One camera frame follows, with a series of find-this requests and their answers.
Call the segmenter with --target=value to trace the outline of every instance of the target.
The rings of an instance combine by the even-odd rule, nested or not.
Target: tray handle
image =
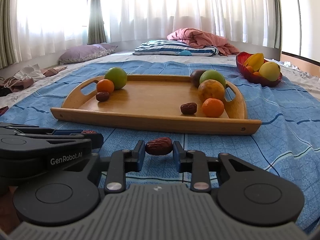
[[[90,100],[92,97],[94,97],[97,94],[97,90],[93,90],[88,95],[84,95],[82,93],[82,89],[89,86],[92,83],[98,83],[100,80],[102,80],[104,76],[94,77],[91,79],[88,79],[87,81],[81,83],[76,88],[72,90],[72,92],[67,96],[67,98],[64,100],[62,104],[62,108],[72,108],[72,109],[78,109],[80,106],[82,106],[85,102]]]
[[[247,106],[240,90],[232,83],[226,82],[226,89],[230,88],[235,97],[231,101],[223,99],[224,108],[230,118],[248,119]]]

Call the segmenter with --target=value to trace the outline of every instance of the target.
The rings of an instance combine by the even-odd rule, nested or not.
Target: wooden tray
[[[81,90],[98,83],[103,76],[78,85],[65,99],[61,108],[51,108],[58,120],[137,130],[195,134],[251,135],[261,125],[260,120],[247,119],[247,108],[241,92],[230,82],[235,94],[224,100],[225,112],[220,118],[205,117],[198,91],[189,76],[128,75],[123,89],[115,90],[108,101],[98,102],[97,91],[84,95]],[[195,102],[195,115],[182,115],[180,106]]]

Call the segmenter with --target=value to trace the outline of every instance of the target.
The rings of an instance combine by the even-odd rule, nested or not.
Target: white bedsheet
[[[39,80],[34,83],[31,87],[11,93],[5,97],[0,98],[0,107],[13,106],[15,103],[19,102],[23,98],[31,95],[33,92],[37,91],[41,87],[50,85],[55,81],[65,77],[69,73],[88,65],[89,63],[96,62],[122,62],[129,60],[143,60],[149,62],[166,62],[166,61],[176,61],[181,63],[212,63],[212,64],[232,64],[236,65],[236,56],[219,56],[215,55],[213,57],[185,57],[185,56],[166,56],[166,55],[132,55],[132,52],[120,52],[115,54],[110,54],[105,57],[93,59],[83,63],[68,64],[67,69],[59,72],[57,75]],[[295,70],[294,66],[284,66],[284,62],[277,62],[281,67],[281,72],[294,84],[300,85],[315,98],[320,100],[320,81],[318,77],[313,77],[309,73]]]

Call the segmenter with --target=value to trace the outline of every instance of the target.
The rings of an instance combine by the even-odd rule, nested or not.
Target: striped pillow
[[[204,56],[209,57],[218,54],[217,47],[207,46],[203,49],[195,49],[182,41],[148,41],[137,47],[134,55],[175,55],[175,56]]]

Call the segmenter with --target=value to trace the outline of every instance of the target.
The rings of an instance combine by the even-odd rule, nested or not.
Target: pink blanket
[[[226,38],[193,28],[178,29],[169,34],[167,39],[182,41],[190,47],[198,49],[202,49],[205,46],[215,46],[218,48],[219,54],[224,56],[240,53],[239,49],[231,45]]]

